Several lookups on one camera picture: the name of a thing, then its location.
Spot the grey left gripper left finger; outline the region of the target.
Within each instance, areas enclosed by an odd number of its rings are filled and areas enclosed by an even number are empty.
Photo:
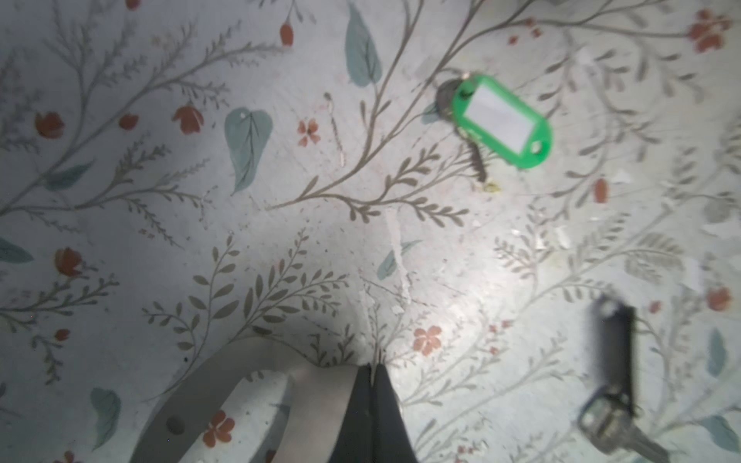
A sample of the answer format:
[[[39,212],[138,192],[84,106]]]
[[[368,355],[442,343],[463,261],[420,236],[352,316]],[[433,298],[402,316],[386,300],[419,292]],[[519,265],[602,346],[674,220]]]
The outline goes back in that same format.
[[[329,463],[372,462],[372,368],[359,368]]]

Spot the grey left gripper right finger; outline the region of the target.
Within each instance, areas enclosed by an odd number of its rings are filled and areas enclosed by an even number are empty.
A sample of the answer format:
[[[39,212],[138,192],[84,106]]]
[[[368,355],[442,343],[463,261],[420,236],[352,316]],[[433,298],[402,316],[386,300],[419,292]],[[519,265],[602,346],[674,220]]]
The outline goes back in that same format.
[[[378,365],[372,382],[372,461],[417,463],[389,372]]]

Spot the black headed key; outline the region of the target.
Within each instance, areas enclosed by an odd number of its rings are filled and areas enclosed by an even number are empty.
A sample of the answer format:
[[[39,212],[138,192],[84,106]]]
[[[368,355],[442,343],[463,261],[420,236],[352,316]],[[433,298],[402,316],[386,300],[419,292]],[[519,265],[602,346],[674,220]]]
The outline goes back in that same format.
[[[634,451],[649,462],[669,462],[669,452],[637,426],[634,387],[636,309],[603,295],[594,308],[596,366],[601,384],[585,403],[577,426],[604,455]]]

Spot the green key tag with key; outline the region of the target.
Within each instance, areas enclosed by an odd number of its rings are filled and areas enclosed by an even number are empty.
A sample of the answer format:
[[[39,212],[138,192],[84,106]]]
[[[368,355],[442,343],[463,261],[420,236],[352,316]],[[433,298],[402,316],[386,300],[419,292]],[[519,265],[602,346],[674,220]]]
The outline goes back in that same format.
[[[548,119],[487,75],[465,73],[443,82],[436,91],[435,109],[469,147],[482,183],[487,180],[486,150],[528,170],[540,166],[553,148]]]

